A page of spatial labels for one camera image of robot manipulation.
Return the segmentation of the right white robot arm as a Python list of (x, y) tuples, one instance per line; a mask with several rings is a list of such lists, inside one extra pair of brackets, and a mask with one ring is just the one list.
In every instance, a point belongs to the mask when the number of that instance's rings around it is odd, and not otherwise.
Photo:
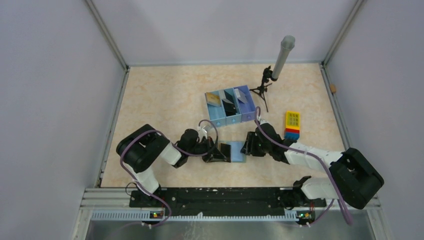
[(300, 188), (293, 192), (293, 200), (299, 206), (314, 199), (335, 199), (361, 210), (385, 184), (358, 149), (330, 151), (307, 146), (291, 137), (282, 138), (265, 120), (247, 133), (240, 152), (254, 157), (269, 155), (277, 162), (325, 173), (325, 177), (305, 176), (296, 182)]

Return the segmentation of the green leather card holder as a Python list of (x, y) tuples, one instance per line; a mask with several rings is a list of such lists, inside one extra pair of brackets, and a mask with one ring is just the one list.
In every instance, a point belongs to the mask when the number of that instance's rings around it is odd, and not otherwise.
[[(227, 159), (223, 154), (220, 152), (220, 144), (225, 143), (231, 145), (231, 156), (230, 160)], [(219, 141), (218, 142), (218, 161), (219, 162), (225, 162), (225, 163), (245, 163), (247, 161), (247, 157), (244, 153), (241, 152), (242, 147), (244, 146), (243, 142), (241, 141)]]

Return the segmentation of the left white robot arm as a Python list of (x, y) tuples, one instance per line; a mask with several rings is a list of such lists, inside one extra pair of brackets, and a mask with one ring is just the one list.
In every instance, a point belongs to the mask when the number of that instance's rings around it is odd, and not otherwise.
[(208, 136), (207, 130), (186, 129), (176, 143), (172, 143), (161, 132), (145, 124), (119, 142), (116, 153), (120, 165), (132, 177), (136, 187), (142, 191), (141, 200), (149, 207), (160, 202), (157, 181), (152, 165), (163, 160), (178, 169), (189, 157), (201, 157), (205, 163), (231, 161), (231, 146), (219, 143)]

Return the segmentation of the black credit card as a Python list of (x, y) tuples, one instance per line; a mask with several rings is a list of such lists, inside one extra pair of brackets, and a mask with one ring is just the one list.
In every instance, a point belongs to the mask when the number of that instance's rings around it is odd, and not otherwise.
[(224, 112), (227, 117), (234, 116), (237, 114), (236, 105), (232, 101), (228, 99), (223, 99), (222, 105), (224, 107)]
[(229, 161), (231, 160), (231, 145), (226, 143), (221, 143), (220, 152), (222, 153), (223, 156), (225, 156), (226, 159), (229, 159)]

